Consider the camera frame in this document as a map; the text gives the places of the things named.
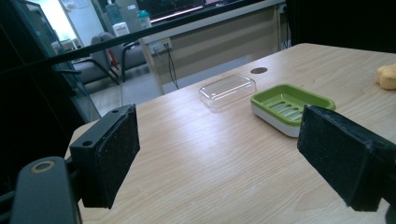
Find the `office chair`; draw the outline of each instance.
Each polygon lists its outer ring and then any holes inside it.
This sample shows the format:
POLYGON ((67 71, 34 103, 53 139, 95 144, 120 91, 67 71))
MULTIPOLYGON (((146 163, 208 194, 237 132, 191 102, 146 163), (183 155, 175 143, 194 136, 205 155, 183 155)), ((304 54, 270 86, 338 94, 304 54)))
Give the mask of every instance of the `office chair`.
MULTIPOLYGON (((108 32, 102 33, 101 37, 103 41, 115 38, 113 34, 108 32)), ((118 63, 121 65, 121 76, 123 82, 125 82, 126 70, 147 63, 142 47, 135 42, 113 46, 110 49, 114 53, 118 63)))
POLYGON ((396 53, 394 0, 287 0, 291 44, 396 53))
MULTIPOLYGON (((98 44, 102 42, 100 35, 92 38, 91 44, 98 44)), ((108 58, 107 50, 99 50, 91 53, 90 57, 73 64, 76 70, 80 71, 79 78, 83 84, 92 83, 94 81, 110 77, 117 85, 120 83, 114 78, 119 75, 111 68, 111 62, 108 58)))

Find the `green soap dish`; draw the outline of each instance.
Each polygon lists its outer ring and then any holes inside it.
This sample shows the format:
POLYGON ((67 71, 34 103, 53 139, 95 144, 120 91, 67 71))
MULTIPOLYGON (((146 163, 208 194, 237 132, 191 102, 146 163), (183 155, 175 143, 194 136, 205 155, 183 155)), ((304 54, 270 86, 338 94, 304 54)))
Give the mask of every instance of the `green soap dish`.
POLYGON ((334 101, 290 84, 274 86, 250 97, 251 110, 285 135, 298 137, 305 105, 334 110, 334 101))

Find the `light wood tabletop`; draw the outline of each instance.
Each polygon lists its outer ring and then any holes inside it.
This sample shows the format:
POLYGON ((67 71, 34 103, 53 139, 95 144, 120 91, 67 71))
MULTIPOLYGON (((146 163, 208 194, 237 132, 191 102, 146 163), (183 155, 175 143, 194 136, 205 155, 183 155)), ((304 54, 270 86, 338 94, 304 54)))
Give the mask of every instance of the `light wood tabletop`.
POLYGON ((377 212, 347 207, 297 138, 252 113, 250 96, 214 111, 198 91, 234 74, 257 91, 289 83, 396 143, 396 91, 375 83, 376 69, 392 63, 395 54, 302 44, 138 105, 141 149, 112 209, 80 203, 84 223, 387 223, 385 200, 377 212), (258 67, 268 71, 250 72, 258 67))

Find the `bottle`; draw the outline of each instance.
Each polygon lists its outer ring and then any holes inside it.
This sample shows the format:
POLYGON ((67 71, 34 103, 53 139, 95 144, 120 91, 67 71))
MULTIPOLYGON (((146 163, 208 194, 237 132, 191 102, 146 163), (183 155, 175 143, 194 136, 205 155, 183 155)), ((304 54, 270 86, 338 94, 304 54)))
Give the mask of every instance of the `bottle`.
POLYGON ((110 0, 108 0, 108 5, 106 6, 106 13, 111 25, 124 21, 120 13, 119 5, 111 3, 110 0))
POLYGON ((151 27, 151 21, 149 20, 149 14, 146 10, 140 10, 137 12, 137 18, 139 19, 140 26, 142 29, 151 27))

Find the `gray floor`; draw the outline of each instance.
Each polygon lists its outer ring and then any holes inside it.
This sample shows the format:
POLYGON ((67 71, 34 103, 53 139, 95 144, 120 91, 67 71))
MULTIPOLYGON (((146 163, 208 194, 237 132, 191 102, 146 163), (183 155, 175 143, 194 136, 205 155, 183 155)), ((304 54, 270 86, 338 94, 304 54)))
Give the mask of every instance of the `gray floor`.
MULTIPOLYGON (((240 58, 228 63, 218 65, 197 74, 181 78, 177 81, 180 88, 189 86, 195 82, 213 77, 217 74, 231 70, 247 63, 246 58, 240 58)), ((101 116, 108 111, 122 105, 142 104, 161 96, 156 79, 146 65, 133 68, 126 73, 125 83, 116 85, 110 79, 103 79, 86 85, 88 92, 101 116)), ((169 93, 177 88, 173 82, 163 85, 163 91, 169 93)))

